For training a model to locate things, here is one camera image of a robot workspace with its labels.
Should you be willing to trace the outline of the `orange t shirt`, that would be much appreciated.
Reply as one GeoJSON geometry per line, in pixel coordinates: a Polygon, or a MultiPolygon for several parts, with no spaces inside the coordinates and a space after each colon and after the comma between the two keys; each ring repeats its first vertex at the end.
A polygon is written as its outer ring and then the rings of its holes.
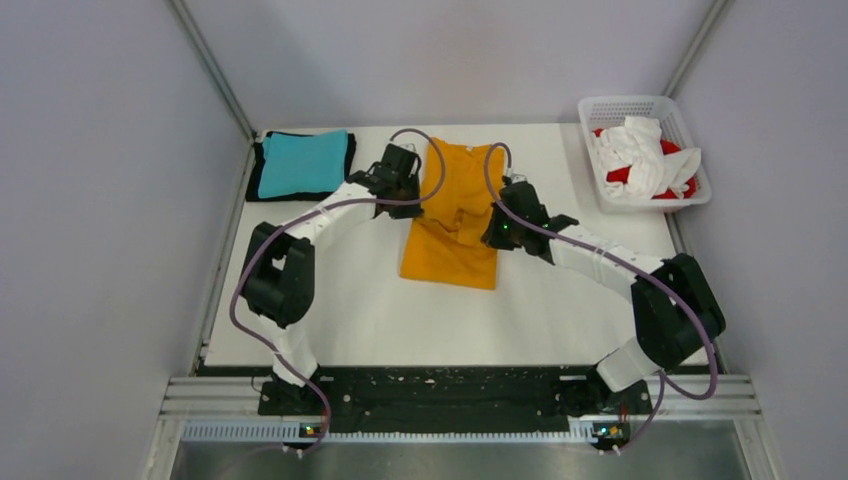
{"type": "Polygon", "coordinates": [[[495,249],[481,238],[486,232],[495,190],[503,186],[505,153],[496,149],[486,160],[487,145],[465,146],[441,139],[427,150],[422,192],[438,192],[422,204],[423,215],[413,220],[399,275],[408,280],[493,290],[497,280],[495,249]]]}

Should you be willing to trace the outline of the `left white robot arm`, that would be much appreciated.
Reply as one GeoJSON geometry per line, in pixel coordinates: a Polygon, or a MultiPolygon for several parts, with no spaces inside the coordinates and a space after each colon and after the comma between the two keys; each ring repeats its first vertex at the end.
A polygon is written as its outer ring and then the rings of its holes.
{"type": "Polygon", "coordinates": [[[242,273],[230,301],[231,323],[273,357],[274,392],[297,413],[330,402],[313,376],[317,361],[305,340],[305,318],[316,289],[316,255],[353,228],[382,213],[421,214],[418,153],[388,144],[379,161],[348,176],[326,199],[282,225],[263,222],[251,235],[242,273]]]}

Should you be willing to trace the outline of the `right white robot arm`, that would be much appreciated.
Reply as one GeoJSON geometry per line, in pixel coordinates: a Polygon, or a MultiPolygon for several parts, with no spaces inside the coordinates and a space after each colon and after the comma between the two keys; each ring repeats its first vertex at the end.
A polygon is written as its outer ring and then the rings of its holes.
{"type": "Polygon", "coordinates": [[[627,389],[649,376],[665,376],[698,351],[708,361],[702,393],[676,390],[692,400],[711,398],[718,388],[714,339],[726,328],[718,302],[697,260],[642,256],[605,240],[567,215],[551,216],[526,181],[508,180],[501,190],[486,185],[493,214],[482,237],[487,246],[527,255],[578,272],[619,294],[633,309],[634,336],[605,355],[575,381],[568,398],[573,416],[596,409],[612,412],[627,389]]]}

